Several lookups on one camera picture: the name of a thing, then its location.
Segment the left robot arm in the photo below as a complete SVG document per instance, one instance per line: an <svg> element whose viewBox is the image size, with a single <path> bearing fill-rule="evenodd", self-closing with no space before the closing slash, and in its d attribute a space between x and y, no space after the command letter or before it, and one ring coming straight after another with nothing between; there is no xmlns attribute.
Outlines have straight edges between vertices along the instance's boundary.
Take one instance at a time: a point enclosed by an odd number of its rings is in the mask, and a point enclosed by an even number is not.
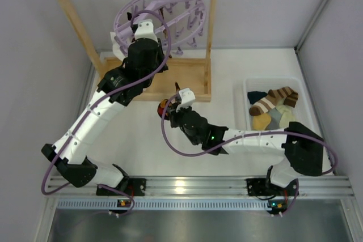
<svg viewBox="0 0 363 242"><path fill-rule="evenodd" d="M98 163L87 154L108 123L151 85L154 72L167 70L163 61L160 39L136 39L122 64L105 73L72 127L54 144L43 146L41 152L69 184L76 188L87 184L117 188L127 181L119 166Z"/></svg>

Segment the brown striped sock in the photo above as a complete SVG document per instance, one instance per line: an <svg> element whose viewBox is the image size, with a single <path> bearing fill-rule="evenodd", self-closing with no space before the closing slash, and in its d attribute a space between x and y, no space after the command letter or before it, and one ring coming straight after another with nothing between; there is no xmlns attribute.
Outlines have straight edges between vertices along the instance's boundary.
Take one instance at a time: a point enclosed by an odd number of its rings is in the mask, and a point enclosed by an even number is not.
<svg viewBox="0 0 363 242"><path fill-rule="evenodd" d="M251 116L259 116L274 109L279 103L294 108L299 99L299 94L289 86L276 90L269 90L267 96L261 98L249 109Z"/></svg>

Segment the purple round clip hanger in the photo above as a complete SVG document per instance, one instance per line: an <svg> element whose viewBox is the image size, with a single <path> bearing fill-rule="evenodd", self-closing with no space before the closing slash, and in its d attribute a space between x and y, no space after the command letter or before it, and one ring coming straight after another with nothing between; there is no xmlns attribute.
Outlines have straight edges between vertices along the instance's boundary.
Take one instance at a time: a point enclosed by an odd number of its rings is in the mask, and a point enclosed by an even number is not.
<svg viewBox="0 0 363 242"><path fill-rule="evenodd" d="M120 39L120 44L128 52L133 41L133 31L129 21L140 10L152 10L159 15L163 7L165 22L168 25L168 38L171 39L172 55L182 56L183 45L197 47L196 38L203 36L207 18L206 5L203 0L132 0L117 13L113 31ZM166 49L168 41L164 38L163 24L154 23L154 33L161 39L162 48Z"/></svg>

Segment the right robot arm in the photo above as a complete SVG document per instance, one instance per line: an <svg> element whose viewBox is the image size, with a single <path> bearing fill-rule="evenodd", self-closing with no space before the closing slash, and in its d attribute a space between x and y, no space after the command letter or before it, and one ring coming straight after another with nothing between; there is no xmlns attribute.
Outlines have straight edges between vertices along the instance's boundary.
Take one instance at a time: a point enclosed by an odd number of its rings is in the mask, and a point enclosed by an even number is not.
<svg viewBox="0 0 363 242"><path fill-rule="evenodd" d="M323 139L299 122L290 122L286 128L266 132L240 131L208 123L191 107L169 107L165 102L157 112L165 117L172 128L179 128L195 146L212 155L250 154L278 156L281 161L267 170L265 186L268 194L277 188L286 188L301 176L321 176L323 173Z"/></svg>

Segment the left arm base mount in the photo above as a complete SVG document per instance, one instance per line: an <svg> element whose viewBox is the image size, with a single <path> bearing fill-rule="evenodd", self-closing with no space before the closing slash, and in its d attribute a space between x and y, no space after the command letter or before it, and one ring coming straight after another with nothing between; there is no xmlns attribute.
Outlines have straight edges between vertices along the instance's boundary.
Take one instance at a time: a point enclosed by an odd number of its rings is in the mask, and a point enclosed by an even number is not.
<svg viewBox="0 0 363 242"><path fill-rule="evenodd" d="M117 209L110 209L111 214L117 216L130 214L136 208L135 197L144 197L146 189L145 178L129 178L121 183L116 188L111 188L106 185L98 185L96 189L97 196L103 197L123 197L124 199L117 200Z"/></svg>

